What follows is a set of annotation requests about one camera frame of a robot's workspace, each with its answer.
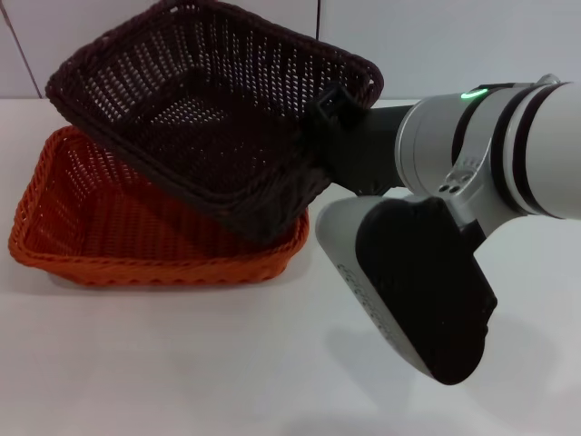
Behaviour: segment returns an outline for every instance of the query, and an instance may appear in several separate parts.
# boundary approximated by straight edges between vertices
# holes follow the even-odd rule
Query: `white tile wall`
[[[41,91],[76,48],[136,15],[153,0],[4,0]],[[315,35],[317,0],[229,0],[275,23]]]
[[[0,98],[37,96],[10,29],[0,13]]]
[[[381,69],[384,97],[535,81],[581,80],[581,2],[323,0],[323,41]]]

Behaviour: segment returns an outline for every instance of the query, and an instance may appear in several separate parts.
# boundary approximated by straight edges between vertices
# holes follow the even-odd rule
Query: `green indicator light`
[[[462,100],[467,100],[468,98],[474,98],[474,97],[478,97],[479,95],[482,94],[486,94],[488,92],[488,89],[477,89],[476,91],[472,91],[470,93],[463,93],[463,95],[460,96],[460,98]]]

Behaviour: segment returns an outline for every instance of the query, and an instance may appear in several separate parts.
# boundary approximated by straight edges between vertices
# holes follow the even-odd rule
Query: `white table surface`
[[[6,239],[64,124],[46,101],[0,101]],[[331,186],[311,222],[346,195]],[[477,371],[447,387],[383,341],[312,232],[281,277],[239,288],[90,290],[4,248],[0,434],[578,436],[581,223],[517,220],[477,258],[499,304]]]

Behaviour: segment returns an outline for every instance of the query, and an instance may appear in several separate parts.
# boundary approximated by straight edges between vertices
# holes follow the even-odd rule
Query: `tile grout line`
[[[15,29],[12,27],[12,23],[10,22],[10,17],[8,16],[8,13],[6,12],[4,5],[2,4],[2,0],[0,0],[0,12],[2,12],[2,16],[4,17],[4,21],[6,22],[8,29],[10,29],[10,32],[12,33],[12,37],[15,39],[16,46],[18,47],[18,52],[20,52],[20,57],[22,58],[23,62],[25,63],[26,71],[28,72],[28,75],[30,76],[30,80],[32,80],[32,82],[33,82],[34,89],[36,90],[36,93],[38,94],[38,98],[43,98],[43,96],[40,94],[40,90],[38,89],[38,85],[36,84],[36,81],[34,79],[33,72],[30,69],[30,65],[28,64],[28,61],[26,60],[25,52],[22,50],[22,46],[20,45],[20,41],[18,41],[18,37],[16,36]]]
[[[315,37],[317,38],[317,41],[319,41],[319,30],[320,30],[320,2],[322,0],[317,0],[317,31],[315,33]]]

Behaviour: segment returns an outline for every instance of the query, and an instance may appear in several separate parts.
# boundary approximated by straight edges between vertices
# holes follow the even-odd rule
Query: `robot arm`
[[[309,128],[322,132],[321,159],[335,180],[357,195],[398,185],[413,195],[330,204],[319,243],[406,361],[439,382],[462,382],[478,366],[497,304],[474,251],[518,216],[581,218],[581,84],[550,74],[370,111],[341,110],[353,102],[336,92],[331,100],[315,106],[319,123]]]

